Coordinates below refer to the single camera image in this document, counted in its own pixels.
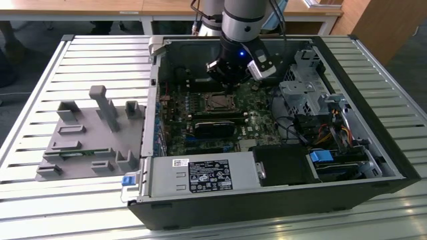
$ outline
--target green circuit board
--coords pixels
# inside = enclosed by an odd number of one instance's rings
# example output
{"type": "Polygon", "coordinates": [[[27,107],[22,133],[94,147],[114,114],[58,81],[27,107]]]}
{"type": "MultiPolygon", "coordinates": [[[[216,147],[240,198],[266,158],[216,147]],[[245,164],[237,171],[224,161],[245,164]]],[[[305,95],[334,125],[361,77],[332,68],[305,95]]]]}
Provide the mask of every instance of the green circuit board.
{"type": "Polygon", "coordinates": [[[268,108],[269,99],[269,89],[258,88],[253,81],[241,84],[229,95],[224,92],[189,92],[182,86],[177,86],[161,101],[166,155],[244,152],[252,146],[280,144],[281,137],[268,108]],[[216,118],[220,113],[234,113],[237,119],[216,118]],[[189,115],[212,116],[213,120],[193,120],[189,115]],[[230,137],[194,137],[197,123],[229,119],[236,122],[230,137]]]}

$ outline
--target robotic arm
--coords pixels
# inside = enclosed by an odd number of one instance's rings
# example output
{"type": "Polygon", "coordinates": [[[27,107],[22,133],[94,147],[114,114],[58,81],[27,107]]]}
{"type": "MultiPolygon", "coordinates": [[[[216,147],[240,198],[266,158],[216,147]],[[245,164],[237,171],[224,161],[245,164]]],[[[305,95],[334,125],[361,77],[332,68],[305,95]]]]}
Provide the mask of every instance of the robotic arm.
{"type": "Polygon", "coordinates": [[[250,76],[256,81],[266,78],[281,63],[280,55],[268,53],[258,38],[268,1],[204,1],[204,12],[212,15],[206,17],[204,14],[198,35],[220,36],[218,55],[206,65],[206,73],[226,88],[242,83],[250,76]]]}

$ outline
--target yellow wire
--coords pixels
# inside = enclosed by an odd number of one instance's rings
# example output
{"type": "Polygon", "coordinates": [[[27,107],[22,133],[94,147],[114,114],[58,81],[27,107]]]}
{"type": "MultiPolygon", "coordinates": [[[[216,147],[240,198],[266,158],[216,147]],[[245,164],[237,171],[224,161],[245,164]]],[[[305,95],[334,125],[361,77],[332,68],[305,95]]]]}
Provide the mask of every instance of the yellow wire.
{"type": "Polygon", "coordinates": [[[350,145],[350,141],[352,141],[352,140],[350,140],[349,131],[348,131],[348,129],[344,128],[344,127],[341,127],[340,129],[345,131],[345,133],[346,133],[346,141],[348,141],[348,144],[350,145]]]}
{"type": "Polygon", "coordinates": [[[314,145],[322,143],[330,136],[332,136],[330,133],[329,133],[328,135],[325,135],[325,136],[314,143],[314,145]]]}

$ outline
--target white sticker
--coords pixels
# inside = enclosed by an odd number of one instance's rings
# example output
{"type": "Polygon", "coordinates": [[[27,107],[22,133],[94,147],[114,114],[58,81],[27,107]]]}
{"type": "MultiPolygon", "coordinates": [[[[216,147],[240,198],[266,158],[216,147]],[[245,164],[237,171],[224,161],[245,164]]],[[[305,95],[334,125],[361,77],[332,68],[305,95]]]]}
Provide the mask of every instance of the white sticker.
{"type": "Polygon", "coordinates": [[[185,159],[173,159],[172,167],[186,167],[188,166],[188,158],[185,159]]]}
{"type": "Polygon", "coordinates": [[[121,11],[120,14],[140,14],[138,11],[121,11]]]}

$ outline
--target barcode sticker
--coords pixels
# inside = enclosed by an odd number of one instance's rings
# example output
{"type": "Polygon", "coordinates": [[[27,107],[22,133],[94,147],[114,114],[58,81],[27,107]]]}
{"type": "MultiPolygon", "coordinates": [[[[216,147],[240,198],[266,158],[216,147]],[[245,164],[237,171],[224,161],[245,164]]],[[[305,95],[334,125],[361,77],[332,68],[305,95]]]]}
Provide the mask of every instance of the barcode sticker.
{"type": "Polygon", "coordinates": [[[185,159],[173,159],[172,167],[186,167],[188,166],[188,158],[185,159]]]}

